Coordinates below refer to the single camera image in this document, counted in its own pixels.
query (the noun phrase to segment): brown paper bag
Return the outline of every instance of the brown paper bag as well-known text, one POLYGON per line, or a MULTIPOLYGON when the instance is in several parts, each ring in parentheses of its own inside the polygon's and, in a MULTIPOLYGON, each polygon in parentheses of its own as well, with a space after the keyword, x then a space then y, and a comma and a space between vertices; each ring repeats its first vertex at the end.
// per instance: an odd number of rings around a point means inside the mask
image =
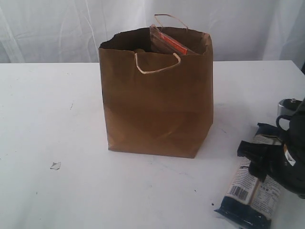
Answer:
POLYGON ((211 38, 162 32, 199 55, 151 52, 149 28, 121 32, 99 48, 109 149, 194 158, 213 123, 211 38))

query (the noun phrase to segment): white table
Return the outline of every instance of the white table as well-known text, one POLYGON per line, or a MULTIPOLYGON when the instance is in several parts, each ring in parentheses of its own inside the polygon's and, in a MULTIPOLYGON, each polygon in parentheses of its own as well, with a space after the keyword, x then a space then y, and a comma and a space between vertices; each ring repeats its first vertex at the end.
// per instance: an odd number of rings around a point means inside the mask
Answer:
MULTIPOLYGON (((233 229, 213 210, 240 141, 275 123, 281 99, 304 96, 291 61, 215 62, 214 124, 195 159, 118 153, 98 63, 0 64, 0 228, 233 229)), ((303 229, 304 213, 284 190, 273 228, 303 229)))

